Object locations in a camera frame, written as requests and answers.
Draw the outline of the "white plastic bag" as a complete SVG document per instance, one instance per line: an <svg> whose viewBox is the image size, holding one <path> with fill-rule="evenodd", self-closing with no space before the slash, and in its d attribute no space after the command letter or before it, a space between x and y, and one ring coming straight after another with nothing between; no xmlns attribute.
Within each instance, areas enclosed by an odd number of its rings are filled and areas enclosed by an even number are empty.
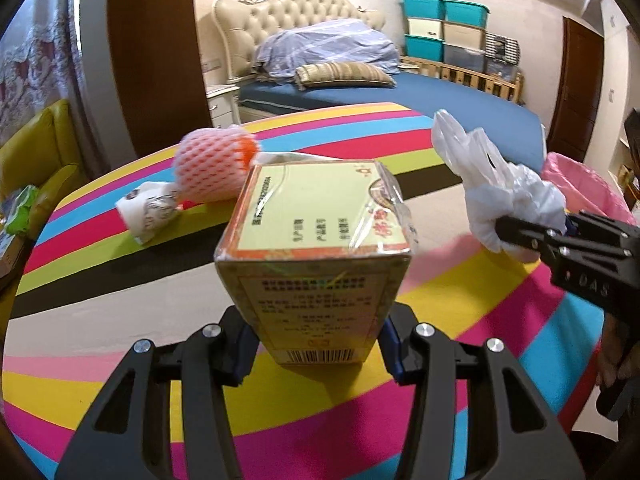
<svg viewBox="0 0 640 480"><path fill-rule="evenodd" d="M539 259L538 252L500 240L496 221L504 216L566 231L564 194L534 170L507 162L482 128L467 132L454 116L438 110L432 144L461 178L471 233L490 252L505 252L522 263Z"/></svg>

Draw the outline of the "yellow cardboard medicine box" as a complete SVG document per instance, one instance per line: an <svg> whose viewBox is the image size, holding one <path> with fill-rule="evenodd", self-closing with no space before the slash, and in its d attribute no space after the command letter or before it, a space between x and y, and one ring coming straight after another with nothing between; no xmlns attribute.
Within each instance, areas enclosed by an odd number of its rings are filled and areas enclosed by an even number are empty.
<svg viewBox="0 0 640 480"><path fill-rule="evenodd" d="M250 168L215 252L235 307L282 365L365 361L416 250L377 160Z"/></svg>

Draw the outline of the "white pink foam fruit net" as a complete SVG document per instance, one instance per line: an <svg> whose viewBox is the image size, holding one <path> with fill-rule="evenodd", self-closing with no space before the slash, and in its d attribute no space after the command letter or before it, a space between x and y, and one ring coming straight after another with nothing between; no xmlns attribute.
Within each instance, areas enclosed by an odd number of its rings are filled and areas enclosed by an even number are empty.
<svg viewBox="0 0 640 480"><path fill-rule="evenodd" d="M248 174L241 162L242 136L252 135L232 125L201 128L182 138L172 160L172 170L183 200L215 203L239 196Z"/></svg>

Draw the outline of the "orange foam fruit net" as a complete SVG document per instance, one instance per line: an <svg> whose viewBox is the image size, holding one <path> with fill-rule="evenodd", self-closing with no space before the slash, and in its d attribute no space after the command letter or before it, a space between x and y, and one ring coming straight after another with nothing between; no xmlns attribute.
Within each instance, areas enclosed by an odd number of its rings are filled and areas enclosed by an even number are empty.
<svg viewBox="0 0 640 480"><path fill-rule="evenodd" d="M262 150L260 144L252 136L242 136L239 140L241 162L243 168L250 168L253 158Z"/></svg>

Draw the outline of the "pink trash bag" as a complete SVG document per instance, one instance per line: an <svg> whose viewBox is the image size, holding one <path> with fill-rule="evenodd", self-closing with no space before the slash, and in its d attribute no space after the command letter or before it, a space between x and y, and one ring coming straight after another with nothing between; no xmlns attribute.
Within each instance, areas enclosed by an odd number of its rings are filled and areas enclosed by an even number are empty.
<svg viewBox="0 0 640 480"><path fill-rule="evenodd" d="M565 196L571 212L589 211L634 226L636 220L620 193L593 169L559 153L549 153L541 177Z"/></svg>

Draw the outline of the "striped colourful tablecloth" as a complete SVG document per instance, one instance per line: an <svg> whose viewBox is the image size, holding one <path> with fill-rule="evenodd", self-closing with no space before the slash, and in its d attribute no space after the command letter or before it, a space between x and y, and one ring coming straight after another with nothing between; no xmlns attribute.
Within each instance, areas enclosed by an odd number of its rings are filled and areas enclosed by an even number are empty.
<svg viewBox="0 0 640 480"><path fill-rule="evenodd" d="M252 122L267 151L358 162L369 181L377 164L396 177L418 231L398 298L416 317L466 344L500 338L565 428L576 422L594 378L602 312L562 292L540 263L488 252L470 233L463 190L431 142L433 116L396 103L325 108ZM413 391L386 372L372 350L350 364L348 328L369 327L368 305L385 272L342 270L337 262L290 267L297 248L347 244L354 194L342 168L319 180L318 203L250 215L267 233L250 241L250 260L226 289L215 248L232 203L190 205L149 244L138 244L116 203L139 185L169 181L175 152L165 148L96 179L55 209L17 287L2 363L4 418L46 478L107 377L140 339L172 344L215 322L237 299L294 350L283 363L258 353L242 385L226 391L234 444L249 479L390 479L399 463Z"/></svg>

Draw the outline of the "brown wooden door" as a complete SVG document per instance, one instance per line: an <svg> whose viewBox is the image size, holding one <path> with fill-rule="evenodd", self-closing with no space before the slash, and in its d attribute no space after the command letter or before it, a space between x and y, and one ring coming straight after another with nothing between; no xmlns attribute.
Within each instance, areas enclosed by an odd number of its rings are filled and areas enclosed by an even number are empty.
<svg viewBox="0 0 640 480"><path fill-rule="evenodd" d="M547 150L583 162L596 122L604 39L572 18L563 18L563 53Z"/></svg>

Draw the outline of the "checkered bag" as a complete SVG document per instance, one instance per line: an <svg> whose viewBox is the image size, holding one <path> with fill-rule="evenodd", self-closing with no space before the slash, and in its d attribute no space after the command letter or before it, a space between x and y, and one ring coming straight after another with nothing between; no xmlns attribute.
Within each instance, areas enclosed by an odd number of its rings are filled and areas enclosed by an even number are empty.
<svg viewBox="0 0 640 480"><path fill-rule="evenodd" d="M518 40L488 32L485 37L485 53L488 58L511 65L520 64L521 49Z"/></svg>

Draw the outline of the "grey clear storage bin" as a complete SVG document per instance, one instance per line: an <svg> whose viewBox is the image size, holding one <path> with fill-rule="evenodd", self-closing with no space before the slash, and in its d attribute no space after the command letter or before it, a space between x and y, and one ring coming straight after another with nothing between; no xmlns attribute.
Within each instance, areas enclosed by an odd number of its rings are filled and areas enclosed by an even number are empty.
<svg viewBox="0 0 640 480"><path fill-rule="evenodd" d="M459 47L454 44L444 43L444 63L483 73L485 70L485 52L480 49Z"/></svg>

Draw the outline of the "beige storage bin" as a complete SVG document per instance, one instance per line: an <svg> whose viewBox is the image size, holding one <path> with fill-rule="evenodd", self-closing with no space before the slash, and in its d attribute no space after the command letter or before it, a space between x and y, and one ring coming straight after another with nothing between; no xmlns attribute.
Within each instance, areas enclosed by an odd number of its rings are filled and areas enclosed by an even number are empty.
<svg viewBox="0 0 640 480"><path fill-rule="evenodd" d="M484 50L486 30L481 27L444 21L442 23L442 40L450 46Z"/></svg>

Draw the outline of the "teal storage bin lower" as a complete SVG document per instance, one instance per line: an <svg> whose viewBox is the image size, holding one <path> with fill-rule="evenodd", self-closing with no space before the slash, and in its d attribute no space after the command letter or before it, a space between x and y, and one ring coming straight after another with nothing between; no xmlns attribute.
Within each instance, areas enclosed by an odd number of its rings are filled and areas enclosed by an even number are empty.
<svg viewBox="0 0 640 480"><path fill-rule="evenodd" d="M406 53L412 58L442 62L444 60L444 43L439 38L406 35Z"/></svg>

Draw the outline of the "teal storage bin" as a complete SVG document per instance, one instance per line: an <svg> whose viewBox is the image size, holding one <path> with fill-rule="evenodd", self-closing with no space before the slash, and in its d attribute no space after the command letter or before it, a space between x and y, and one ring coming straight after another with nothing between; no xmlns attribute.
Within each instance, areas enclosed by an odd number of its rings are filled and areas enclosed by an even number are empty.
<svg viewBox="0 0 640 480"><path fill-rule="evenodd" d="M412 58L442 62L444 60L444 43L439 38L406 35L406 53Z"/></svg>
<svg viewBox="0 0 640 480"><path fill-rule="evenodd" d="M406 18L443 20L446 16L444 0L401 0Z"/></svg>
<svg viewBox="0 0 640 480"><path fill-rule="evenodd" d="M479 28L487 26L490 10L484 4L462 0L442 0L442 2L448 22Z"/></svg>

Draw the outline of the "white storage bin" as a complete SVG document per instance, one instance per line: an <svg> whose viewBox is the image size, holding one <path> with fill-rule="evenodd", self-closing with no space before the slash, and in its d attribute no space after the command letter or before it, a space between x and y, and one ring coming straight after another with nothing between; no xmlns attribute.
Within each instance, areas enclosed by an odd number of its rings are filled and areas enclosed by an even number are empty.
<svg viewBox="0 0 640 480"><path fill-rule="evenodd" d="M438 18L407 18L408 34L442 40L442 20Z"/></svg>

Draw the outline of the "teal storage bin top right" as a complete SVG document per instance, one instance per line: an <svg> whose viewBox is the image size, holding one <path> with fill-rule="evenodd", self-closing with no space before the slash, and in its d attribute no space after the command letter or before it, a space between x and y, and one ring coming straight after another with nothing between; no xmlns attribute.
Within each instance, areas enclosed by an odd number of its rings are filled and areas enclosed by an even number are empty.
<svg viewBox="0 0 640 480"><path fill-rule="evenodd" d="M462 0L442 0L442 2L448 22L479 28L487 26L490 10L484 4Z"/></svg>

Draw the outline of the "green plastic package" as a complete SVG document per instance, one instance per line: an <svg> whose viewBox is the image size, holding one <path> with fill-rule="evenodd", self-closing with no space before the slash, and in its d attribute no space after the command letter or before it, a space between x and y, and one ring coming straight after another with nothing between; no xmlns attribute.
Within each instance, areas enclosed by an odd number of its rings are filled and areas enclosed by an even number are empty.
<svg viewBox="0 0 640 480"><path fill-rule="evenodd" d="M29 184L12 192L1 203L3 229L9 235L25 235L29 228L29 216L36 201L39 188Z"/></svg>

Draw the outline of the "striped brown pillow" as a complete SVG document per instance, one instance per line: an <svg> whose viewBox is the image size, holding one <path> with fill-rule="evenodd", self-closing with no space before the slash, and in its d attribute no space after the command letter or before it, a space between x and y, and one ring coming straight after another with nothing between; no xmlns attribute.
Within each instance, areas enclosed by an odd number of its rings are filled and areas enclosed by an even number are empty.
<svg viewBox="0 0 640 480"><path fill-rule="evenodd" d="M322 88L394 88L395 81L374 65L360 62L325 62L296 68L299 90Z"/></svg>

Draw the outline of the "teal storage bin top left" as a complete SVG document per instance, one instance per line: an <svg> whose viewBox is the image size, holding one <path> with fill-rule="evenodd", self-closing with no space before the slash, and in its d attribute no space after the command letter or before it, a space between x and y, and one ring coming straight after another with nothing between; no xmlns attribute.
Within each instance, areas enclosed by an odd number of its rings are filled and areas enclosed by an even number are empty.
<svg viewBox="0 0 640 480"><path fill-rule="evenodd" d="M444 0L401 0L406 18L443 20L446 16Z"/></svg>

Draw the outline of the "lavender folded duvet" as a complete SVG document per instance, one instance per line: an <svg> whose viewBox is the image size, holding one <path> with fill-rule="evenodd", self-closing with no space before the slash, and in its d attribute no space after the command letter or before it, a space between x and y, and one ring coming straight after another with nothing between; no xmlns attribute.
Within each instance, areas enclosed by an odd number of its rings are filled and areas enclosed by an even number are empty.
<svg viewBox="0 0 640 480"><path fill-rule="evenodd" d="M274 80L291 80L299 66L359 62L390 75L399 72L393 41L358 18L340 18L292 28L267 38L255 51L252 70Z"/></svg>

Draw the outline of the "white bedside table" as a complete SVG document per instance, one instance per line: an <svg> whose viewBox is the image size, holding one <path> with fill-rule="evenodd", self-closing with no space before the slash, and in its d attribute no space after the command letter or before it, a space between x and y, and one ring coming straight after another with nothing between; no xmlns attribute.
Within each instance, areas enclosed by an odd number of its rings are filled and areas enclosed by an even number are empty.
<svg viewBox="0 0 640 480"><path fill-rule="evenodd" d="M214 128L228 128L241 123L240 87L236 84L213 84L206 88L210 119Z"/></svg>

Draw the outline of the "beige tufted headboard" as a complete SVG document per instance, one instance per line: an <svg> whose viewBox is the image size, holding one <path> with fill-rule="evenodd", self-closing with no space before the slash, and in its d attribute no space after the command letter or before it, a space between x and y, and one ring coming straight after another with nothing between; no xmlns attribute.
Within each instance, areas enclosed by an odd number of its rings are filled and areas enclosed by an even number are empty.
<svg viewBox="0 0 640 480"><path fill-rule="evenodd" d="M253 77L257 48L282 30L343 18L358 18L376 30L385 25L383 12L349 0L217 0L210 16L224 46L229 84Z"/></svg>

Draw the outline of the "dark wooden wardrobe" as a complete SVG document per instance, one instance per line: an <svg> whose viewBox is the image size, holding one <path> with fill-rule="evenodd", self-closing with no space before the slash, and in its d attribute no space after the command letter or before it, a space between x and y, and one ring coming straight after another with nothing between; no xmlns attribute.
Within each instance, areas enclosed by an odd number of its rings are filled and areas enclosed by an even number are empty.
<svg viewBox="0 0 640 480"><path fill-rule="evenodd" d="M122 114L137 156L212 124L193 0L106 0Z"/></svg>

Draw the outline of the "lace patterned curtain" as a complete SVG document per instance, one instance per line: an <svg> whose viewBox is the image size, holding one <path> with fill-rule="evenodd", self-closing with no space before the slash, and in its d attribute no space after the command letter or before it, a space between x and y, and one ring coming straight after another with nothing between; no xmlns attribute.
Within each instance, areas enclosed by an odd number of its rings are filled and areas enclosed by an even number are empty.
<svg viewBox="0 0 640 480"><path fill-rule="evenodd" d="M25 0L1 38L1 141L60 99L78 110L70 0Z"/></svg>

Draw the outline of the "wooden crib rail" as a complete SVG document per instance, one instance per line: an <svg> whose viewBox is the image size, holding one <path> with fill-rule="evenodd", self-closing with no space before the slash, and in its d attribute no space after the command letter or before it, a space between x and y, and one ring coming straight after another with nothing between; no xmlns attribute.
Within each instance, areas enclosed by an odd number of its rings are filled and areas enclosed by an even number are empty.
<svg viewBox="0 0 640 480"><path fill-rule="evenodd" d="M400 58L399 68L404 72L450 81L518 105L523 104L524 77L520 73L517 73L515 80L510 82L496 75L407 55Z"/></svg>

